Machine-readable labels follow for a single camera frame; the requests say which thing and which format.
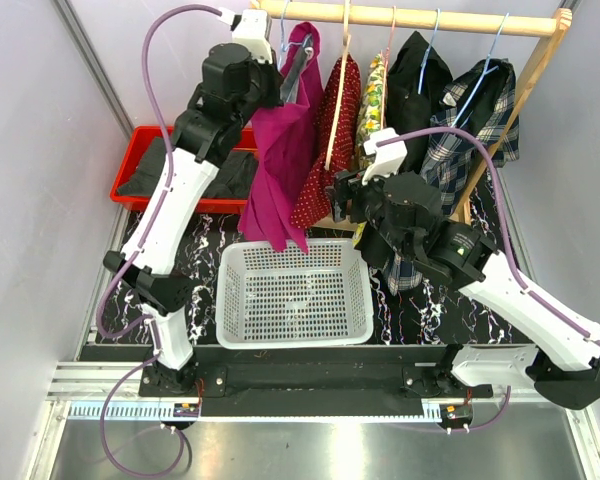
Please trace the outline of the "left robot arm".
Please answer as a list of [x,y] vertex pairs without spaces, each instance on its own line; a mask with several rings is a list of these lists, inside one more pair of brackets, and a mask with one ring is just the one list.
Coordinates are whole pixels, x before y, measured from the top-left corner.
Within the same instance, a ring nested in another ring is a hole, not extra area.
[[137,296],[153,340],[143,366],[150,385],[183,396],[197,387],[186,306],[197,281],[174,270],[178,246],[204,192],[242,131],[261,108],[280,105],[282,76],[270,47],[214,46],[202,63],[202,80],[164,138],[165,162],[141,221],[103,264]]

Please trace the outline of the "light blue wire hanger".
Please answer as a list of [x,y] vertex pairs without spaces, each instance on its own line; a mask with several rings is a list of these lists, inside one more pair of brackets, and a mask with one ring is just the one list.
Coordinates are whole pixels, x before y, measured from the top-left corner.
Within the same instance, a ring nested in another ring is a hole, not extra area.
[[278,58],[278,66],[281,67],[283,65],[283,60],[285,56],[288,54],[291,48],[308,48],[312,46],[312,24],[309,22],[304,22],[303,25],[307,26],[304,28],[304,34],[300,37],[299,41],[294,41],[293,39],[288,40],[287,35],[285,33],[285,14],[287,12],[288,6],[291,3],[291,0],[285,0],[284,5],[280,14],[279,23],[281,30],[281,43],[280,43],[280,55]]

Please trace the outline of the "magenta skirt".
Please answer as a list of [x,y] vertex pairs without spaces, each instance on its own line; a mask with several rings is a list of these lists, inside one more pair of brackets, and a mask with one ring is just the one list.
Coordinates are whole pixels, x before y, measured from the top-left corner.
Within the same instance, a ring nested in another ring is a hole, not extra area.
[[319,69],[320,33],[310,22],[296,25],[283,75],[291,72],[300,42],[312,38],[313,54],[299,74],[296,99],[275,109],[261,109],[251,120],[258,168],[238,229],[248,241],[267,241],[283,251],[289,240],[308,250],[305,230],[291,225],[291,214],[314,162],[315,116],[323,96]]

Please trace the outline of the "pink wire hanger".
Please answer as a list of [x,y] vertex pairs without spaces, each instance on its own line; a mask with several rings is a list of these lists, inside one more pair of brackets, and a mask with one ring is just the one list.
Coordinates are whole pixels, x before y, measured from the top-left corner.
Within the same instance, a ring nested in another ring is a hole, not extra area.
[[388,69],[389,69],[389,60],[390,60],[390,53],[391,53],[391,45],[393,42],[393,38],[394,38],[394,34],[395,34],[395,29],[396,29],[396,20],[397,20],[397,6],[394,5],[392,7],[392,16],[391,16],[391,25],[390,25],[390,33],[389,33],[389,37],[388,37],[388,42],[387,42],[387,46],[386,49],[384,51],[383,54],[383,76],[382,76],[382,95],[381,95],[381,103],[380,103],[380,126],[381,129],[385,128],[385,118],[386,118],[386,101],[387,101],[387,76],[388,76]]

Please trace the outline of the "wooden hanger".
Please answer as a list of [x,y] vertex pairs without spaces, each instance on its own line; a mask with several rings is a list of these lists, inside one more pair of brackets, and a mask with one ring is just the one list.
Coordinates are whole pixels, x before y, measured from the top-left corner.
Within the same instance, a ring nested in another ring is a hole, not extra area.
[[332,124],[331,124],[328,144],[327,144],[327,151],[326,151],[326,156],[325,156],[325,162],[324,162],[324,170],[325,171],[330,170],[331,160],[332,160],[333,151],[334,151],[334,144],[335,144],[335,139],[336,139],[336,133],[337,133],[337,128],[338,128],[338,122],[339,122],[340,112],[341,112],[341,108],[342,108],[342,98],[343,98],[344,84],[345,84],[345,77],[346,77],[347,59],[349,56],[349,49],[350,49],[350,44],[351,44],[351,34],[349,31],[350,13],[351,13],[351,1],[345,0],[344,4],[343,4],[343,15],[342,15],[342,24],[343,24],[342,46],[343,46],[343,49],[342,49],[342,55],[340,58],[340,74],[338,77],[334,115],[333,115],[333,119],[332,119]]

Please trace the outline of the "red polka dot skirt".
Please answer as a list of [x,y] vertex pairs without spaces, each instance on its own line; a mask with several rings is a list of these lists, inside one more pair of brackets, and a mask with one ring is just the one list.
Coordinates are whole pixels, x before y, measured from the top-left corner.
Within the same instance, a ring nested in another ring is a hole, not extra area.
[[292,226],[305,230],[331,214],[327,189],[352,165],[360,98],[357,62],[351,56],[337,60],[318,107],[315,159],[292,211]]

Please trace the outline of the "lemon print skirt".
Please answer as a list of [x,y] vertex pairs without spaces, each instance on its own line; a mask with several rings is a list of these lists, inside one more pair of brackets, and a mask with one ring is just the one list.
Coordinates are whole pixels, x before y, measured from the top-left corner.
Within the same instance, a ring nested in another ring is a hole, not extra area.
[[385,123],[385,90],[386,90],[386,56],[378,53],[369,66],[367,80],[362,88],[358,111],[353,167],[364,169],[373,159],[365,153],[364,143],[372,133],[384,128]]

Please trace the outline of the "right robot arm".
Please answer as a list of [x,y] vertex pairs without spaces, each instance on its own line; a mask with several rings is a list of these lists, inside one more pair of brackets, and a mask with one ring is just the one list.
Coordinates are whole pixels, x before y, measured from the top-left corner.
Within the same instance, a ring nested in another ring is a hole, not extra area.
[[581,410],[600,399],[600,324],[539,288],[478,229],[443,215],[438,191],[408,172],[364,180],[336,174],[333,218],[369,224],[394,252],[433,283],[456,290],[503,317],[530,341],[521,347],[453,348],[434,371],[446,396],[481,385],[532,388],[552,403]]

